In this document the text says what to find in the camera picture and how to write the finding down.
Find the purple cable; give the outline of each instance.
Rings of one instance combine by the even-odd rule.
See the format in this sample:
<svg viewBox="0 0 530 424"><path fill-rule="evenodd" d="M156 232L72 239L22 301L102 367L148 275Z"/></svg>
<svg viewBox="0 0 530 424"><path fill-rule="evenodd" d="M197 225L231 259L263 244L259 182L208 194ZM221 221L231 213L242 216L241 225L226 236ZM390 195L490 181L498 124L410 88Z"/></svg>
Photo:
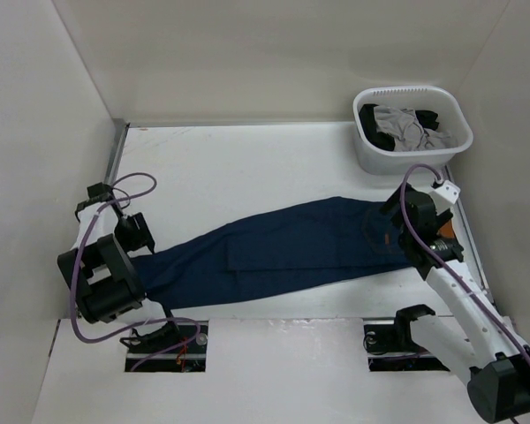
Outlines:
<svg viewBox="0 0 530 424"><path fill-rule="evenodd" d="M82 334L80 332L79 323L78 323L78 319L77 319L77 307L76 307L77 281L78 281L78 278L79 278L79 270L80 270L80 263L82 261L82 255L84 253L85 247L87 246L87 240L90 237L90 233L92 232L93 228L95 227L95 224L98 221L98 218L99 218L101 212L103 210L105 210L108 206L111 206L111 205L113 205L115 203L119 203L120 201L132 201L132 199L137 199L137 198L139 198L141 196L145 196L146 194L149 194L149 193L151 193L151 192L153 192L155 190L155 188L157 187L157 180L155 179L154 176L152 176L150 174L147 174L146 172L133 172L131 174L125 175L122 178L117 179L114 182L113 185L115 186L116 184L119 184L120 182L124 181L125 179L131 178L131 177L138 177L138 176L147 177L147 178L151 179L151 181L153 182L153 185L151 187L149 187L147 190L143 191L143 192L140 192L140 193L137 193L137 194L132 194L131 196L127 195L127 196L125 196L123 198L118 198L118 199L114 199L113 201L107 201L106 203L103 203L96 210L95 215L93 216L92 220L90 221L90 225L88 225L88 228L85 231L85 234L84 234L82 240L80 241L79 249L77 250L77 256L76 256L76 258L74 260L74 267L72 268L71 290L70 290L71 294L70 294L70 304L69 304L69 315L71 317L72 330L74 331L74 334L78 338L78 340L80 340L83 343L87 343L87 344L100 343L100 342L108 340L109 338L112 338L112 337L114 337L114 336L116 336L118 334L121 334L124 331L128 331L130 329L133 329L135 327L141 327L143 325L149 325L149 324L158 324L158 323L161 323L161 322L190 322L190 323L192 323L192 324L194 324L196 326L196 331L195 331L195 333L194 333L194 335L192 337L190 337L187 340L184 340L184 341L182 341L180 343L174 344L173 346L166 347L165 349L162 349L159 352L151 353L148 356L146 356L145 358L142 358L141 360L139 360L138 362L136 362L133 365L133 367L131 369L132 372L135 371L141 364L143 364L147 360L150 360L150 359L154 358L157 355L161 355L161 354L166 353L168 351L172 351L173 349L177 349L178 347L181 347L181 346L184 346L184 345L188 345L194 339L196 339L196 337L201 332L201 325L197 321L191 320L190 318L174 318L174 317L160 318L160 319L157 319L157 320L146 321L146 322L134 322L133 324L126 325L122 329L117 329L116 331L113 331L113 332L107 334L106 336L102 336L102 337L98 337L98 338L88 338L88 337L86 337L84 334Z"/></svg>
<svg viewBox="0 0 530 424"><path fill-rule="evenodd" d="M412 175L412 173L417 170L418 168L425 168L427 170L431 170L436 178L438 178L439 181L442 181L443 178L436 170L435 168L426 165L425 163L416 163L413 166L410 167L410 169L406 172L405 178L403 179L403 182L400 186L400 210L403 214L403 218L405 219L405 225L408 231L413 236L414 240L416 240L416 243L422 247L422 249L428 253L437 263L442 266L450 275L459 283L459 285L463 288L463 290L469 295L469 297L475 302L475 304L479 307L481 311L507 336L507 338L511 341L511 343L517 348L519 353L524 358L524 361L527 363L527 365L530 367L530 355L524 348L522 344L519 343L519 341L511 334L511 332L506 328L504 325L504 322L500 321L496 316L488 310L487 306L481 302L481 300L473 293L471 290L471 287L467 285L467 283L463 280L463 278L455 271L452 267L450 267L445 261L442 260L437 254L430 249L426 243L424 243L424 240L420 238L420 236L416 233L416 230L413 228L413 225L411 224L408 214L406 213L406 201L405 201L405 194L406 194L406 184L408 182L408 178Z"/></svg>

